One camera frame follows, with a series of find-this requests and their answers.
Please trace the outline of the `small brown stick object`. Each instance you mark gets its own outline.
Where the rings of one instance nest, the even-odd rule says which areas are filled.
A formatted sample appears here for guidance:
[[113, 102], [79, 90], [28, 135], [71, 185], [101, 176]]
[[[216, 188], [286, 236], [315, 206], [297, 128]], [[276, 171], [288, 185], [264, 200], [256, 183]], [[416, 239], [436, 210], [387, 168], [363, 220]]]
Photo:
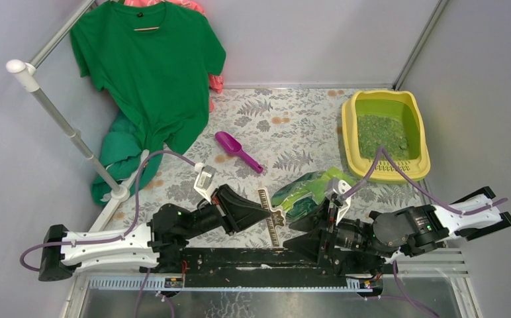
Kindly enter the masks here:
[[271, 245], [273, 248], [282, 247], [279, 235], [277, 233], [277, 227], [285, 226], [285, 216], [281, 207], [274, 207], [271, 204], [271, 197], [266, 187], [257, 189], [257, 194], [260, 200], [260, 205], [263, 209], [269, 211], [269, 217], [265, 220], [267, 230], [271, 239]]

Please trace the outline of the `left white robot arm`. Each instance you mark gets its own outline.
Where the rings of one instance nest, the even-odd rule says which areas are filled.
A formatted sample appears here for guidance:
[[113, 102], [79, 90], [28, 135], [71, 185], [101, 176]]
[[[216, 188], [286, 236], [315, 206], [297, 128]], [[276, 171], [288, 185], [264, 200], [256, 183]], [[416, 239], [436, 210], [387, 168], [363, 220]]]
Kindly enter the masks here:
[[196, 210], [166, 203], [148, 222], [134, 226], [131, 231], [84, 233], [53, 225], [44, 239], [38, 280], [55, 282], [68, 279], [79, 270], [98, 268], [172, 272], [181, 266], [183, 249], [191, 239], [217, 228], [235, 235], [270, 214], [224, 184], [209, 201], [201, 201]]

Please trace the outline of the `green cat litter bag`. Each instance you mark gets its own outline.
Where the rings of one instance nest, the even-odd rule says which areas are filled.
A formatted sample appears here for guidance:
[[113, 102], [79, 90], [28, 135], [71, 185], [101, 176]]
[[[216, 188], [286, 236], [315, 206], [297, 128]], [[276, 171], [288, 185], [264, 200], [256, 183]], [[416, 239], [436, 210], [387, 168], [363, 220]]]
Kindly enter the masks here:
[[342, 180], [350, 186], [356, 184], [355, 180], [336, 167], [308, 172], [277, 190], [271, 197], [271, 204], [283, 210], [288, 223], [298, 221], [322, 203], [324, 191], [332, 178]]

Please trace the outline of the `magenta plastic scoop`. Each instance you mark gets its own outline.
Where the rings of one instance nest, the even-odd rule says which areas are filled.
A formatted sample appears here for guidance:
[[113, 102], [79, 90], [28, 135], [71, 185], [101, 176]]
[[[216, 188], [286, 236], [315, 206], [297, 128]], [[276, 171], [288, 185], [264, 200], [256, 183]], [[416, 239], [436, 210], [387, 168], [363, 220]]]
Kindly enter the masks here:
[[263, 172], [263, 166], [261, 166], [256, 160], [248, 155], [242, 148], [240, 142], [237, 141], [232, 135], [224, 131], [218, 131], [214, 136], [216, 141], [219, 143], [219, 145], [221, 145], [227, 154], [240, 158], [258, 174]]

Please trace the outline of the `yellow green litter box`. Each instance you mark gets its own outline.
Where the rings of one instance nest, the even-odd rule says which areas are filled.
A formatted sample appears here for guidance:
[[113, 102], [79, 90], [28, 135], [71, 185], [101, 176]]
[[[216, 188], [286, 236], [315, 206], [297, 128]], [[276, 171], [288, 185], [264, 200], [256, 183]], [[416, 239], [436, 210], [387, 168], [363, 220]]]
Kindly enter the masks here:
[[426, 133], [409, 91], [357, 91], [342, 105], [342, 137], [350, 172], [361, 179], [382, 146], [414, 181], [430, 171]]

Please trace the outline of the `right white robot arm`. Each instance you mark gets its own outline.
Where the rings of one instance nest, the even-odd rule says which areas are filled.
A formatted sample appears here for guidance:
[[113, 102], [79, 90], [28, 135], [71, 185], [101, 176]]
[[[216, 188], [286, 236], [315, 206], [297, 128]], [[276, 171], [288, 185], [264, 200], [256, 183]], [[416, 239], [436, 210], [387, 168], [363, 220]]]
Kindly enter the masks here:
[[[370, 273], [381, 259], [391, 262], [399, 255], [414, 257], [435, 250], [444, 240], [475, 240], [511, 227], [511, 214], [501, 212], [489, 187], [451, 204], [412, 206], [390, 213], [371, 211], [367, 223], [344, 219], [347, 207], [334, 189], [307, 216], [290, 224], [303, 234], [283, 246], [309, 261], [338, 260], [337, 252], [354, 252], [358, 270]], [[454, 209], [480, 209], [478, 213], [452, 213]]]

